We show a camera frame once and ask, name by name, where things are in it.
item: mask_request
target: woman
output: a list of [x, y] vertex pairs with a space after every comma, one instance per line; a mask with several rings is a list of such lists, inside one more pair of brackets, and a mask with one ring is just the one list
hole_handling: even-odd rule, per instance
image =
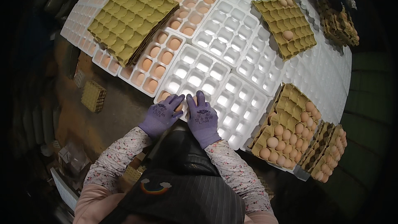
[[256, 174], [218, 135], [217, 113], [202, 91], [196, 96], [197, 105], [187, 95], [192, 133], [169, 134], [127, 194], [116, 192], [117, 177], [182, 116], [174, 109], [185, 96], [152, 105], [144, 122], [100, 155], [87, 173], [74, 224], [278, 223]]

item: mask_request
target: person's hand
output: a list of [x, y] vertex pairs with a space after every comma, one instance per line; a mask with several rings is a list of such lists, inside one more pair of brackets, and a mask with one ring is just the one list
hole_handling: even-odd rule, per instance
[[196, 92], [198, 104], [190, 94], [187, 95], [189, 107], [188, 126], [193, 136], [199, 142], [200, 147], [205, 149], [207, 146], [220, 141], [221, 137], [217, 133], [218, 117], [216, 111], [206, 102], [202, 91]]
[[174, 109], [184, 100], [185, 95], [169, 95], [164, 101], [154, 104], [148, 109], [144, 122], [138, 125], [152, 139], [160, 136], [179, 119], [183, 112]]

